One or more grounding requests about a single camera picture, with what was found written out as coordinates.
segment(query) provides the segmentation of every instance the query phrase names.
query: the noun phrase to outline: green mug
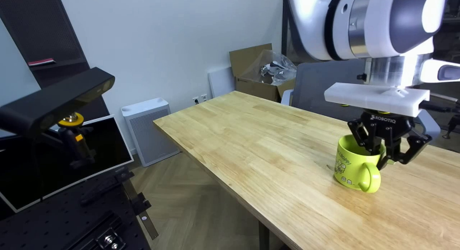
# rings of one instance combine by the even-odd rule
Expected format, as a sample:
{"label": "green mug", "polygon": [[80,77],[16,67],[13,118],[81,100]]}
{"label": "green mug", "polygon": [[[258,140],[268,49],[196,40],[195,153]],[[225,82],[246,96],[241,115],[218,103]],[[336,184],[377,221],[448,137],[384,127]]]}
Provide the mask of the green mug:
{"label": "green mug", "polygon": [[380,155],[370,155],[358,145],[353,135],[344,136],[337,147],[334,177],[348,188],[376,192],[381,183],[377,163],[384,153],[385,147],[382,146]]}

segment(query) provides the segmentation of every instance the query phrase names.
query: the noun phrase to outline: robotiq logo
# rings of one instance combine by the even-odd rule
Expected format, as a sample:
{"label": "robotiq logo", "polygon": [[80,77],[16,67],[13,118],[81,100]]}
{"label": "robotiq logo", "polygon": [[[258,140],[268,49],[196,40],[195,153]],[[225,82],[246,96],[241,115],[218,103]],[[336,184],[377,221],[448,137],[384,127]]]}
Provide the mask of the robotiq logo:
{"label": "robotiq logo", "polygon": [[372,116],[371,116],[371,119],[378,119],[379,121],[396,123],[396,120],[395,120],[395,119],[384,118],[384,117],[381,117],[381,116],[374,116],[374,115],[372,115]]}

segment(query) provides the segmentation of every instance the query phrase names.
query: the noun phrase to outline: cardboard box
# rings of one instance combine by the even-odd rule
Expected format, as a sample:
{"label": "cardboard box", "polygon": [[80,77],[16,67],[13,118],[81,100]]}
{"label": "cardboard box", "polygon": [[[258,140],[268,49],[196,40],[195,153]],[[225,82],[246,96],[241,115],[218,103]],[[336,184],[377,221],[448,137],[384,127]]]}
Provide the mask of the cardboard box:
{"label": "cardboard box", "polygon": [[273,86],[251,80],[250,75],[260,75],[258,71],[256,73],[247,72],[248,68],[263,50],[271,50],[271,44],[230,51],[230,63],[233,76],[235,77],[235,89],[263,99],[280,102],[284,91],[294,89],[295,79],[286,81],[280,86]]}

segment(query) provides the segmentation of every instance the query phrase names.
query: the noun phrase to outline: herringbone wooden floor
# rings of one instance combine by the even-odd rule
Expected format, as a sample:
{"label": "herringbone wooden floor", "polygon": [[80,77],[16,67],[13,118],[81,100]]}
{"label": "herringbone wooden floor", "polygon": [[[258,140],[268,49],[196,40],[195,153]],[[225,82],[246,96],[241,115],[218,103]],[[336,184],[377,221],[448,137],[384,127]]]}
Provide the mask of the herringbone wooden floor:
{"label": "herringbone wooden floor", "polygon": [[[257,219],[184,153],[133,172],[160,234],[147,236],[153,250],[258,249]],[[282,242],[270,237],[271,249],[278,250]]]}

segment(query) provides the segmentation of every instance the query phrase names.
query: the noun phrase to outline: white air purifier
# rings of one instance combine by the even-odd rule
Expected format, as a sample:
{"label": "white air purifier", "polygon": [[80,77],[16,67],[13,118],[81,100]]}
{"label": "white air purifier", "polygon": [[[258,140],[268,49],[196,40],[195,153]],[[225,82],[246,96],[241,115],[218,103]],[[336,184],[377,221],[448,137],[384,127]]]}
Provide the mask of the white air purifier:
{"label": "white air purifier", "polygon": [[179,149],[165,135],[158,131],[153,120],[171,113],[169,104],[156,98],[121,108],[133,137],[142,166],[147,167],[172,155]]}

